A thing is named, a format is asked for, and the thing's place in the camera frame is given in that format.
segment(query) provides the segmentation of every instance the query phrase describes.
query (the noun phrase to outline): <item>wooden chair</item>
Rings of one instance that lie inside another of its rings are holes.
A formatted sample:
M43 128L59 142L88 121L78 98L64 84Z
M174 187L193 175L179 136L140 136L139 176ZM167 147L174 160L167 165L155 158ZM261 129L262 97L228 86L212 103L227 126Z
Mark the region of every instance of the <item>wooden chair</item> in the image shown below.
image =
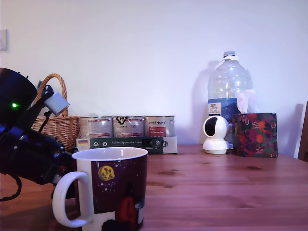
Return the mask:
M306 105L302 137L299 145L298 159L308 162L308 102Z

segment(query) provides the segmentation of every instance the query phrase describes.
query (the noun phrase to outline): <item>bottle cap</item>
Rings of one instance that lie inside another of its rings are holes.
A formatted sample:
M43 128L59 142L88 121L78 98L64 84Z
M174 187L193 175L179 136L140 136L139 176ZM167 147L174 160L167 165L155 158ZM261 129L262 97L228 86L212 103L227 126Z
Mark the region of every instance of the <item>bottle cap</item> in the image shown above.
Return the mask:
M226 57L228 55L235 56L235 51L226 51L226 52L223 53L223 57Z

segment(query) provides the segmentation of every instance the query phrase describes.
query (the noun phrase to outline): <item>camera lens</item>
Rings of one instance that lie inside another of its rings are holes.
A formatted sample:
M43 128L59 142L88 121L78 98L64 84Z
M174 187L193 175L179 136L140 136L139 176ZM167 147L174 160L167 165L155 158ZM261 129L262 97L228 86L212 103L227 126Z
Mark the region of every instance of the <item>camera lens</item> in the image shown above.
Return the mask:
M217 122L217 118L209 118L205 123L204 130L208 136L213 136L215 134L215 125Z

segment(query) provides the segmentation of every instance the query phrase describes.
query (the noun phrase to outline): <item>mug rim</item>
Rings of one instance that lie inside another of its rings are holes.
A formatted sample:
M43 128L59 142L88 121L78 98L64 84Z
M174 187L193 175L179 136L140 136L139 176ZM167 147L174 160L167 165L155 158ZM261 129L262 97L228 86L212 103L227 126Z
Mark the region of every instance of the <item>mug rim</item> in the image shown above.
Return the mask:
M86 158L86 157L78 157L78 155L83 155L85 152L98 152L99 150L114 150L114 149L133 149L133 150L139 150L143 151L144 153L136 155L136 156L130 156L130 157L124 157L124 158L112 158L112 159L107 159L107 158ZM88 150L83 150L76 152L72 154L72 158L75 160L88 160L88 161L119 161L119 160L130 160L130 159L135 159L139 158L142 156L145 156L148 154L148 151L143 148L135 148L135 147L108 147L108 148L94 148L94 149L88 149Z

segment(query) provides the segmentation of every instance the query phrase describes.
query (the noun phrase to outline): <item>bottle label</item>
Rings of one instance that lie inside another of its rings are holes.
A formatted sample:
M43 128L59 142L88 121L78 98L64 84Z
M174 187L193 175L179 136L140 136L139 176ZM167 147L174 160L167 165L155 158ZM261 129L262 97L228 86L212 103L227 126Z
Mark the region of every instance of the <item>bottle label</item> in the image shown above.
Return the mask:
M238 113L236 98L208 100L208 116L222 116L231 123L233 114Z
M220 116L221 115L221 102L218 103L210 103L208 101L208 114L211 116Z

